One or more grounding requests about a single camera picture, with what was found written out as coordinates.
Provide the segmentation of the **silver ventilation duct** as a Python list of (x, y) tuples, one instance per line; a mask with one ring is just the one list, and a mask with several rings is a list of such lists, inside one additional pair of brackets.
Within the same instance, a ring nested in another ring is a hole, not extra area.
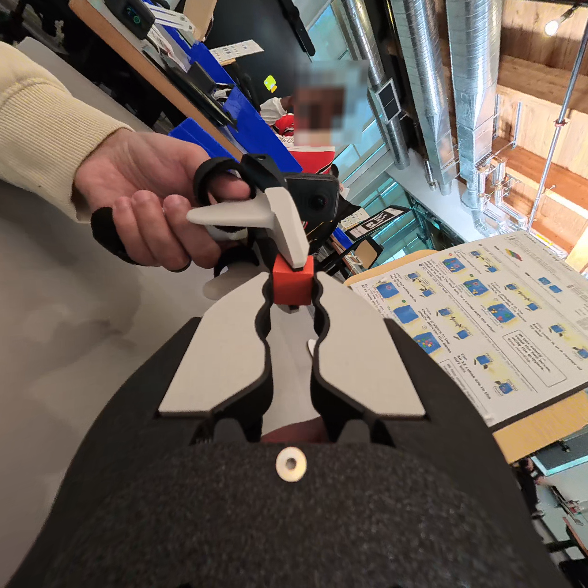
[(342, 1), (342, 10), (349, 24), (350, 36), (355, 43), (359, 58), (366, 61), (368, 67), (369, 87), (378, 104), (381, 126), (385, 129), (386, 142), (393, 154), (394, 165), (400, 169), (406, 169), (410, 165), (408, 147), (403, 135), (399, 117), (392, 122), (385, 123), (381, 106), (378, 103), (375, 91), (387, 82), (388, 77), (382, 59), (379, 54), (376, 37), (369, 20), (367, 6), (364, 1)]
[(391, 5), (433, 179), (447, 196), (458, 164), (435, 3), (391, 1)]
[(478, 166), (492, 151), (502, 1), (446, 1), (462, 206), (481, 218), (485, 188)]

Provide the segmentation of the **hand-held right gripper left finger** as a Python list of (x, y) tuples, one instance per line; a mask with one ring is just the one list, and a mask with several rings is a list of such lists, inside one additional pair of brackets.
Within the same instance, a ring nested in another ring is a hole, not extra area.
[(161, 401), (161, 417), (194, 417), (214, 427), (239, 422), (261, 437), (273, 400), (270, 347), (272, 279), (261, 272), (218, 300), (201, 318)]

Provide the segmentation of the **printed instruction sheet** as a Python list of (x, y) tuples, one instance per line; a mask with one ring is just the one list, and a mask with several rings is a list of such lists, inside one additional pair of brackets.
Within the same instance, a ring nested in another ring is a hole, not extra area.
[(497, 430), (587, 389), (587, 279), (523, 231), (350, 285)]

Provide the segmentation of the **metal pole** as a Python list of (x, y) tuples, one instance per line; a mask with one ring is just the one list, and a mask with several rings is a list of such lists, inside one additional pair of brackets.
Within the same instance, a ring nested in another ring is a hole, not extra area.
[(533, 222), (535, 220), (540, 201), (541, 201), (543, 194), (545, 192), (545, 189), (546, 189), (546, 181), (548, 179), (548, 173), (549, 173), (550, 167), (552, 165), (553, 157), (554, 157), (555, 150), (556, 150), (556, 147), (557, 147), (557, 144), (558, 144), (561, 132), (562, 132), (562, 128), (567, 124), (566, 115), (569, 110), (571, 97), (572, 97), (573, 91), (575, 89), (577, 79), (580, 75), (580, 68), (581, 68), (584, 56), (586, 54), (586, 51), (587, 51), (587, 28), (585, 27), (584, 33), (582, 36), (582, 40), (580, 42), (580, 46), (579, 46), (579, 49), (578, 49), (578, 52), (576, 55), (576, 59), (574, 61), (574, 65), (571, 70), (570, 79), (569, 79), (569, 83), (568, 83), (568, 86), (566, 89), (566, 93), (564, 94), (563, 103), (562, 103), (558, 118), (556, 119), (556, 121), (554, 123), (555, 130), (554, 130), (552, 141), (551, 141), (551, 144), (550, 144), (550, 147), (548, 150), (548, 157), (546, 158), (546, 163), (543, 168), (543, 172), (541, 174), (539, 186), (537, 188), (537, 194), (536, 194), (535, 200), (533, 202), (532, 210), (531, 210), (529, 220), (527, 223), (527, 228), (526, 228), (527, 233), (530, 233), (532, 230)]

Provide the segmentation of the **brown cardboard piece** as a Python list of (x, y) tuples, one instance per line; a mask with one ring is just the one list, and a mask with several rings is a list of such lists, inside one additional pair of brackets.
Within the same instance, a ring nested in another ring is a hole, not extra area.
[(211, 28), (217, 1), (185, 1), (183, 14), (195, 27), (195, 40), (204, 41)]

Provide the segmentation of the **tan backed chair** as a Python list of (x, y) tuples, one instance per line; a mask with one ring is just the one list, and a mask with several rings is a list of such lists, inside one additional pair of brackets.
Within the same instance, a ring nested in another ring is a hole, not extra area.
[(368, 270), (375, 264), (383, 252), (383, 246), (371, 236), (366, 235), (361, 239), (357, 239), (354, 243), (353, 251), (354, 257), (359, 260), (362, 268)]

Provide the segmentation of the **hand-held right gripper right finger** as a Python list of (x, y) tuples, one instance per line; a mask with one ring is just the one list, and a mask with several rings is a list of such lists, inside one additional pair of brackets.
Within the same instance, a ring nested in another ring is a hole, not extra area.
[(388, 420), (421, 420), (426, 411), (382, 315), (325, 272), (315, 275), (311, 401), (335, 442), (348, 422), (386, 442)]

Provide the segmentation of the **black white tag sign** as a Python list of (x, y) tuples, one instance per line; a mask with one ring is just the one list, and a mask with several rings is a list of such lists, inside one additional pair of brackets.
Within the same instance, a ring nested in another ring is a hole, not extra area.
[(370, 236), (374, 232), (386, 227), (397, 217), (400, 217), (409, 211), (410, 208), (402, 206), (387, 207), (345, 231), (345, 235), (350, 240), (357, 241), (364, 236)]

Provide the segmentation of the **person's left hand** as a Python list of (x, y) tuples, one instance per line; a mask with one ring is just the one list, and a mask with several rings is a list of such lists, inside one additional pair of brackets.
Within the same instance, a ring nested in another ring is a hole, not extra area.
[(187, 221), (198, 204), (195, 173), (208, 159), (193, 143), (120, 129), (79, 166), (74, 188), (91, 213), (112, 208), (116, 232), (136, 264), (172, 272), (190, 263), (210, 269), (230, 244)]

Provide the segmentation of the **black ceiling mounted box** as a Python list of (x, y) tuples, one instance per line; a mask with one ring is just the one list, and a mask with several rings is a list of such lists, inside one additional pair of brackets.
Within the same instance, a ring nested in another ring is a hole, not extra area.
[(391, 78), (375, 91), (378, 103), (381, 106), (385, 123), (394, 121), (401, 114), (401, 102)]

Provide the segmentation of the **red wooden cube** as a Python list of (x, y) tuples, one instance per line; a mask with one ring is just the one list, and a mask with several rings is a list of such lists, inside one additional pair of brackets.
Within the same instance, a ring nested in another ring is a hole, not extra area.
[(292, 269), (281, 254), (277, 254), (273, 269), (273, 302), (283, 306), (309, 306), (312, 303), (314, 257), (306, 258), (304, 267)]

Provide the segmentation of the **person's left forearm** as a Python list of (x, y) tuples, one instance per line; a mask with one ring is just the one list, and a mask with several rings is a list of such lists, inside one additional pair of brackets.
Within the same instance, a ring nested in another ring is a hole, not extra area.
[(1, 42), (1, 180), (36, 194), (78, 223), (75, 174), (104, 140), (131, 127), (74, 98), (48, 70)]

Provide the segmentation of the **wooden edged table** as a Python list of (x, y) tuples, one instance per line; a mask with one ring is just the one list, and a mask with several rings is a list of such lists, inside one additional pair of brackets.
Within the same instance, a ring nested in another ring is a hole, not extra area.
[(229, 139), (228, 134), (193, 104), (143, 51), (138, 40), (107, 8), (103, 1), (68, 1), (72, 12), (101, 40), (114, 50), (130, 67), (162, 94), (187, 118), (192, 118), (228, 151), (240, 160), (242, 151)]

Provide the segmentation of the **ceiling spotlight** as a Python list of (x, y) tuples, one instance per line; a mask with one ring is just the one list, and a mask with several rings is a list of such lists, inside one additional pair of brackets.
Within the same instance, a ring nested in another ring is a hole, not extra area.
[(544, 26), (545, 35), (549, 37), (555, 36), (561, 25), (569, 20), (579, 8), (579, 4), (573, 5), (571, 8), (562, 13), (558, 18), (548, 21)]

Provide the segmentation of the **white paper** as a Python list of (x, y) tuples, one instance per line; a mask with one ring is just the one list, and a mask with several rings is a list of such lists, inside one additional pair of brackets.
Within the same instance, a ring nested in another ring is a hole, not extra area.
[(238, 58), (262, 53), (264, 49), (254, 40), (245, 40), (242, 42), (225, 45), (210, 49), (211, 55), (222, 65), (230, 65)]

